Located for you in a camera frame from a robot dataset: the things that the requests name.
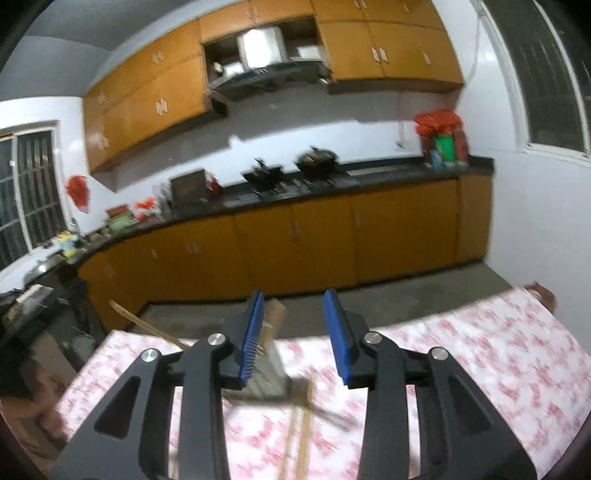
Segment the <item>concrete floor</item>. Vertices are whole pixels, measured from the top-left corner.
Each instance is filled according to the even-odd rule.
[[[511,286],[485,264],[403,278],[339,293],[346,310],[364,316],[369,327],[391,325],[446,312],[496,295]],[[281,300],[288,315],[280,338],[325,335],[322,295]],[[171,304],[151,306],[142,318],[178,338],[203,338],[218,330],[222,319],[242,313],[246,303]],[[137,333],[145,333],[137,327]]]

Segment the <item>pot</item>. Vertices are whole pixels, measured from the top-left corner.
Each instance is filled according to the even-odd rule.
[[[327,180],[337,169],[337,155],[331,150],[310,147],[296,160],[295,165],[306,180]]]
[[[265,161],[256,158],[258,165],[249,171],[243,171],[242,177],[258,192],[274,189],[283,180],[283,167],[267,167]]]

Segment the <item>red decoration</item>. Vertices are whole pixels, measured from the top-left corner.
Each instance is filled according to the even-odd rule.
[[[74,205],[84,213],[88,213],[88,201],[90,192],[86,185],[86,177],[83,175],[74,175],[66,182],[66,191],[74,201]]]

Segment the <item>wooden cabinet door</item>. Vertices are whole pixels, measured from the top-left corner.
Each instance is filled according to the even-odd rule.
[[[132,246],[126,242],[114,245],[106,252],[107,262],[117,285],[113,300],[131,313],[137,313],[150,299],[145,277],[138,275],[138,262]]]
[[[201,280],[207,288],[203,300],[245,299],[252,293],[251,278],[231,216],[190,222],[186,241],[199,260]]]
[[[447,33],[430,28],[415,28],[421,30],[419,41],[421,50],[428,57],[430,78],[441,82],[463,84],[462,71]]]
[[[199,20],[195,19],[172,30],[172,32],[156,40],[155,47],[155,51],[152,52],[152,63],[158,74],[188,59],[201,55],[203,50]]]
[[[201,42],[226,37],[227,35],[247,30],[255,25],[250,2],[240,2],[199,18]]]
[[[431,0],[363,0],[370,22],[393,22],[444,30]]]
[[[460,177],[460,234],[457,262],[486,255],[491,228],[492,178],[485,175]]]
[[[386,77],[431,79],[421,40],[426,28],[371,22],[369,29]]]
[[[306,257],[307,289],[351,287],[355,275],[355,242],[349,199],[333,197],[295,203],[294,232]]]
[[[435,181],[427,186],[429,212],[429,270],[454,264],[459,224],[457,180]]]
[[[252,0],[251,5],[257,25],[314,16],[310,0]]]
[[[93,123],[98,117],[103,114],[103,101],[100,94],[102,85],[98,83],[90,92],[84,95],[83,109],[84,122],[86,125]]]
[[[131,92],[129,64],[126,62],[119,65],[101,80],[98,86],[101,113],[107,113]]]
[[[88,283],[88,298],[107,332],[123,330],[127,321],[109,305],[117,291],[114,272],[104,253],[97,253],[78,270],[78,276]]]
[[[239,213],[235,222],[254,288],[266,296],[306,289],[309,266],[296,243],[291,207]]]
[[[109,160],[133,145],[129,99],[124,99],[103,115],[103,145]]]
[[[364,20],[361,0],[312,0],[318,22]]]
[[[125,242],[146,301],[166,301],[178,297],[177,284],[182,272],[171,274],[165,264],[170,253],[163,233],[150,232]]]
[[[160,90],[155,81],[146,83],[129,97],[131,139],[134,144],[163,129],[162,115],[158,113],[160,98]]]
[[[84,138],[86,144],[86,158],[90,172],[96,171],[106,161],[103,119],[97,117],[85,126]]]
[[[186,224],[157,230],[146,237],[167,282],[162,291],[164,299],[210,298],[202,262],[187,240]]]
[[[175,65],[154,80],[160,93],[160,130],[207,112],[204,59],[196,57]]]
[[[334,80],[383,78],[367,23],[328,23],[319,29]]]
[[[361,283],[428,269],[429,214],[421,186],[350,198]]]

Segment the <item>lower base cabinet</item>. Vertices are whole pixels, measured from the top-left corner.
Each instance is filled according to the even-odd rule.
[[[490,176],[465,175],[262,207],[114,245],[79,270],[105,329],[149,301],[246,299],[354,287],[482,258]]]

